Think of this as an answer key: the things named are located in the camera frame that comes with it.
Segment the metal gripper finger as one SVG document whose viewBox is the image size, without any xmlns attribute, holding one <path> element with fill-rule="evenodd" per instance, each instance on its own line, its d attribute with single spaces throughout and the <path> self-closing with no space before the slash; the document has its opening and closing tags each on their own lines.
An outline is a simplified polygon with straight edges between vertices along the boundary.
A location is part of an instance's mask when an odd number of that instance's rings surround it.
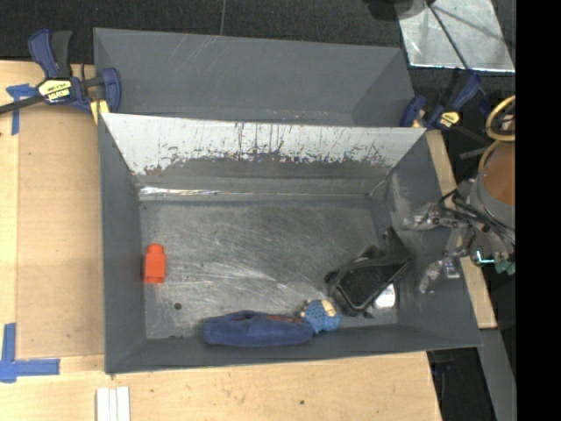
<svg viewBox="0 0 561 421">
<path fill-rule="evenodd" d="M 426 232 L 440 226 L 441 212 L 438 209 L 428 207 L 427 209 L 414 210 L 408 214 L 401 223 L 403 230 Z"/>
<path fill-rule="evenodd" d="M 456 259 L 447 257 L 435 260 L 424 269 L 417 288 L 421 294 L 427 294 L 440 283 L 460 277 L 459 263 Z"/>
</svg>

